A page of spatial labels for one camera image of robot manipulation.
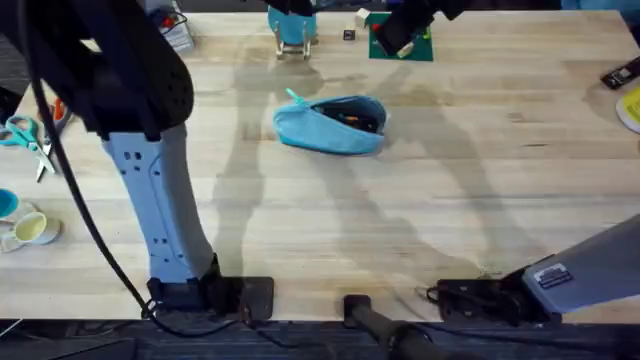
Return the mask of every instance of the small white box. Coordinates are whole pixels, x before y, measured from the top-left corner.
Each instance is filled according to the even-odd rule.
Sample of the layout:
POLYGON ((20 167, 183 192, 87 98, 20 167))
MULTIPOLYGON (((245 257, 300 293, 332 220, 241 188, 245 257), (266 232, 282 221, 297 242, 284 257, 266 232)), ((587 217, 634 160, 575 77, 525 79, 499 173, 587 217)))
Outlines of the small white box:
POLYGON ((411 54, 412 51, 413 51, 413 41, 405 45, 402 49, 400 49, 396 55, 398 55, 398 57, 402 59, 409 56, 409 54, 411 54))
POLYGON ((369 15, 371 15, 371 11, 365 8, 358 10, 355 17, 356 26, 361 29, 365 29, 367 27, 367 18, 369 17, 369 15))

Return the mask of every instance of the yellow object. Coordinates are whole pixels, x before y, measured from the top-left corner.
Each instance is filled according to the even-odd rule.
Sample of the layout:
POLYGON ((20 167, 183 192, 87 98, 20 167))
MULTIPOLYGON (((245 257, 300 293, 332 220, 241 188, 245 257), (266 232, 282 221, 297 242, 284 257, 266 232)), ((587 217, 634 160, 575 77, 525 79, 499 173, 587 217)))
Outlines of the yellow object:
POLYGON ((626 94, 616 105, 618 116, 629 129, 640 134, 640 88, 626 94))
POLYGON ((32 241, 42 234, 46 225, 47 219, 43 216, 29 218, 16 227, 16 237, 20 241, 32 241))

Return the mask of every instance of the white cup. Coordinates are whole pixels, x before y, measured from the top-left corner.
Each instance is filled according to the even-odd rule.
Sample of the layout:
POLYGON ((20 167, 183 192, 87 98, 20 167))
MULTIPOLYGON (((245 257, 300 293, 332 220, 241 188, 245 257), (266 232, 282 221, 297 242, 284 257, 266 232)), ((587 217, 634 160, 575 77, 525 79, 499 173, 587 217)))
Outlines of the white cup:
POLYGON ((60 220, 47 218, 40 212, 32 212, 22 217, 13 229, 2 235, 3 242, 17 242, 16 245, 45 245, 56 239, 60 232, 60 220))

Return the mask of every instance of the blue pouch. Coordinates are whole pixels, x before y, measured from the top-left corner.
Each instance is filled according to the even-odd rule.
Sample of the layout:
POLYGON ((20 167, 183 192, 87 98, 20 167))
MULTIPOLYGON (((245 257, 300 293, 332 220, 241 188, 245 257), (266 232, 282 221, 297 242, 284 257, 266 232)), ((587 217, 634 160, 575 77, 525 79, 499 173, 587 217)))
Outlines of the blue pouch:
POLYGON ((291 89, 287 92, 295 103, 278 108, 273 115, 273 126, 283 144, 345 155, 373 152, 382 145, 387 112, 377 99, 354 95, 309 102, 291 89), (375 119, 376 132, 356 129, 314 110, 317 105, 329 104, 375 119))

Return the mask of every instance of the wooden table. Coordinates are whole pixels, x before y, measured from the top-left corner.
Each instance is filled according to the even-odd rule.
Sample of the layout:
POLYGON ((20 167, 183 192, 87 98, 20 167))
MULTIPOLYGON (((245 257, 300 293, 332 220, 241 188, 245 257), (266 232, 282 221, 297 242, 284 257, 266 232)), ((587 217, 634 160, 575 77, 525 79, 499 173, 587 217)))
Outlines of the wooden table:
MULTIPOLYGON (((188 162, 202 223, 228 275, 276 280, 274 319, 341 317, 366 293, 395 319, 439 320, 415 286, 500 277, 640 211, 638 136, 599 75, 638 55, 615 12, 466 13, 433 26, 436 62, 367 59, 351 14, 321 14, 311 61, 277 61, 265 14, 192 14, 196 88, 188 162), (382 151, 341 157, 280 144, 285 88, 378 97, 382 151)), ((20 113, 35 115, 29 93, 20 113)), ((110 248, 147 296, 147 251, 119 175, 75 121, 63 137, 110 248)), ((0 187, 64 221, 46 247, 0 255, 2 318, 138 318, 61 177, 2 149, 0 187)), ((640 321, 640 298, 568 322, 640 321)))

